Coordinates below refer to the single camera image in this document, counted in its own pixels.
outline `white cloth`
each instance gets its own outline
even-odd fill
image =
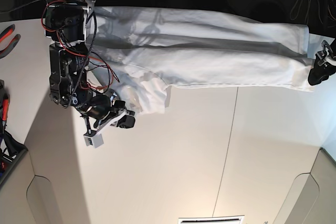
[[[95,12],[93,50],[116,72],[120,83],[112,88],[135,112],[164,113],[168,86],[311,90],[306,26],[202,10],[96,7]],[[105,69],[94,75],[108,83]]]

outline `pliers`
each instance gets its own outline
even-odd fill
[[[8,26],[1,34],[0,34],[0,43],[7,38],[9,35],[11,35],[15,30],[15,25],[10,25]],[[5,58],[16,46],[16,44],[19,42],[21,39],[21,35],[17,34],[15,37],[12,39],[12,41],[9,43],[9,45],[4,49],[0,50],[0,59]]]

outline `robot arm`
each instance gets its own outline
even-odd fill
[[[98,147],[103,144],[101,133],[108,126],[132,128],[134,112],[127,110],[125,102],[108,87],[99,92],[87,83],[87,66],[97,32],[94,14],[95,0],[47,0],[45,35],[55,43],[50,45],[50,98],[63,108],[72,106],[85,120],[86,144]],[[88,49],[85,45],[90,19],[93,18],[95,32]],[[89,119],[96,120],[93,127]]]

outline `white garment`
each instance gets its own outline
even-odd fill
[[[120,83],[112,88],[135,112],[164,113],[168,86],[311,90],[306,26],[202,10],[96,7],[95,12],[93,50],[116,72]],[[106,69],[94,74],[108,83]]]

